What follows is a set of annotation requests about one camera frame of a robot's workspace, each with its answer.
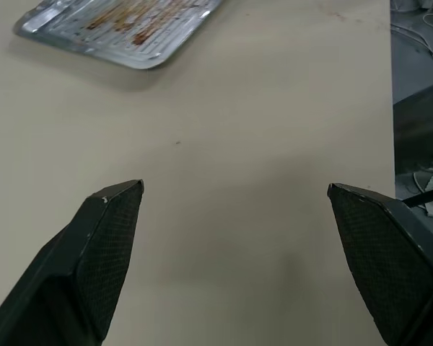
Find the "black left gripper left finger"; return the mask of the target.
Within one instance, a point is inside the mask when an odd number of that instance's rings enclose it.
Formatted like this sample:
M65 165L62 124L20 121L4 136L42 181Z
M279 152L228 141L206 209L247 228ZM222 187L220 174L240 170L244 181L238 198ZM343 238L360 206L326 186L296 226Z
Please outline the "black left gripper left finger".
M126 279L142 180L84 200L0 305L0 345L101 345Z

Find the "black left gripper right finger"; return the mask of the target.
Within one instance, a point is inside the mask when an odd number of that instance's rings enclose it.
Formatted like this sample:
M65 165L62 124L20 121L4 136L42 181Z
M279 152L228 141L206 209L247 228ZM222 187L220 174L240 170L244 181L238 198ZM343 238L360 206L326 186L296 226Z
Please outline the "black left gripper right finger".
M386 345L433 345L433 233L410 205L332 183L346 262Z

